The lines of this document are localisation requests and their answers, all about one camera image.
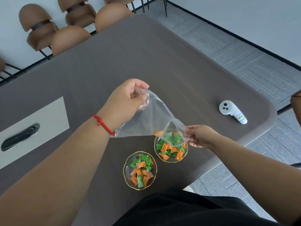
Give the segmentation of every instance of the drawer handle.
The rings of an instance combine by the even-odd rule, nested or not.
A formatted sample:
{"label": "drawer handle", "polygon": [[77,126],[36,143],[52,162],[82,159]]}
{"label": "drawer handle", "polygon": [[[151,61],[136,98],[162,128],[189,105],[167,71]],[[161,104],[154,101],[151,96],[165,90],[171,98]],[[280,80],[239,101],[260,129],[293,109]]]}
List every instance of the drawer handle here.
{"label": "drawer handle", "polygon": [[9,148],[17,145],[18,143],[32,137],[34,134],[38,132],[40,129],[40,124],[36,123],[28,127],[27,129],[23,130],[22,132],[9,137],[8,139],[4,140],[4,142],[1,144],[1,151],[5,152]]}

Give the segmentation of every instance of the white wall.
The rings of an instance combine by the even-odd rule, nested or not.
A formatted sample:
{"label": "white wall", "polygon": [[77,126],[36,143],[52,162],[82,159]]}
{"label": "white wall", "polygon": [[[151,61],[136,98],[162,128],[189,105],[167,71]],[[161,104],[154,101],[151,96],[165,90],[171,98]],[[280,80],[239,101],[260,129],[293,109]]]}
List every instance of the white wall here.
{"label": "white wall", "polygon": [[[53,21],[59,28],[67,26],[65,22],[65,13],[62,13],[58,0],[1,0],[0,3],[0,56],[7,63],[15,65],[19,68],[25,68],[44,56],[40,52],[33,50],[26,42],[27,32],[25,32],[19,22],[19,11],[29,3],[38,4],[43,7],[52,17]],[[97,12],[104,6],[103,0],[89,0],[95,11]],[[141,6],[141,0],[134,0],[135,8]],[[86,27],[87,31],[95,30],[94,24]],[[47,55],[51,54],[49,48],[43,49]],[[15,73],[17,70],[7,67],[10,73]]]}
{"label": "white wall", "polygon": [[169,0],[301,65],[301,0]]}

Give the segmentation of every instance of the table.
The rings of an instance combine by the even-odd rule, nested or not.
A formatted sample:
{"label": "table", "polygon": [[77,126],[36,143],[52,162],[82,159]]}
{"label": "table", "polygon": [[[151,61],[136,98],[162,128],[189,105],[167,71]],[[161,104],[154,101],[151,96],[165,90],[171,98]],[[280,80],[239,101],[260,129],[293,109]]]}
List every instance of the table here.
{"label": "table", "polygon": [[[276,119],[273,105],[261,94],[157,21],[137,14],[0,88],[5,108],[0,111],[0,131],[61,96],[70,125],[1,169],[0,192],[54,151],[129,78],[147,82],[185,125],[209,125],[242,145],[269,130]],[[234,102],[248,123],[222,115],[218,106],[223,100]],[[146,195],[183,189],[220,163],[211,151],[193,147],[183,161],[165,163],[155,155],[153,142],[154,136],[109,140],[85,199],[89,221],[111,225]],[[126,185],[122,168],[127,157],[141,149],[155,157],[158,173],[149,188],[136,191]]]}

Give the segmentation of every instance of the clear plastic bag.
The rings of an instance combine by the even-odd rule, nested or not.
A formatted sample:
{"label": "clear plastic bag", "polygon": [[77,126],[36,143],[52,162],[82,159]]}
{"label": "clear plastic bag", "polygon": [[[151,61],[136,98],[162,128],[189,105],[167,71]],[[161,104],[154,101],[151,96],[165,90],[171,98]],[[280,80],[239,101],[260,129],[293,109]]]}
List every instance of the clear plastic bag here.
{"label": "clear plastic bag", "polygon": [[188,141],[185,125],[176,119],[163,101],[150,90],[139,90],[136,95],[147,94],[148,97],[133,118],[115,130],[117,137],[156,135],[173,147]]}

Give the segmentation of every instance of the gold rim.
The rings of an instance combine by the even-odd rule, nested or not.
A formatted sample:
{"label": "gold rim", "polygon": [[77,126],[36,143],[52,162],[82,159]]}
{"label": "gold rim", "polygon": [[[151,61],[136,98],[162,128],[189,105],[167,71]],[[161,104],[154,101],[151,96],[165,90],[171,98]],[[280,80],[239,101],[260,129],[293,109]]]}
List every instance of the gold rim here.
{"label": "gold rim", "polygon": [[[154,144],[153,144],[153,148],[154,148],[154,150],[155,150],[155,153],[156,153],[156,155],[159,157],[159,159],[161,159],[163,162],[168,162],[168,161],[165,161],[158,153],[157,153],[157,150],[156,150],[156,139],[157,139],[158,137],[156,137],[155,138],[155,141],[154,141]],[[188,144],[187,144],[187,150],[186,150],[186,154],[183,156],[183,158],[182,158],[182,160],[185,158],[185,156],[188,154]]]}
{"label": "gold rim", "polygon": [[[153,177],[153,181],[152,181],[152,183],[153,183],[153,182],[155,181],[155,179],[156,179],[156,175],[157,175],[157,172],[158,172],[158,169],[157,169],[157,163],[156,163],[156,161],[155,161],[155,158],[154,158],[150,153],[142,152],[142,151],[135,152],[135,153],[131,154],[129,157],[131,157],[132,155],[134,155],[134,154],[136,154],[136,153],[140,153],[140,152],[141,152],[141,153],[148,154],[148,155],[150,155],[150,156],[153,158],[153,163],[154,163],[154,165],[156,166],[156,174],[155,174],[154,177]],[[125,176],[125,174],[124,174],[124,168],[125,168],[125,167],[126,167],[126,163],[125,163],[124,166],[123,166],[123,176],[124,176],[124,180],[126,181],[126,184],[127,184],[129,187],[133,188],[134,190],[144,190],[144,189],[146,189],[147,187],[149,187],[149,186],[152,185],[152,183],[151,183],[151,184],[149,184],[147,187],[144,187],[143,189],[137,189],[137,188],[135,188],[135,187],[129,185],[128,182],[127,182],[127,180],[126,180],[126,176]]]}

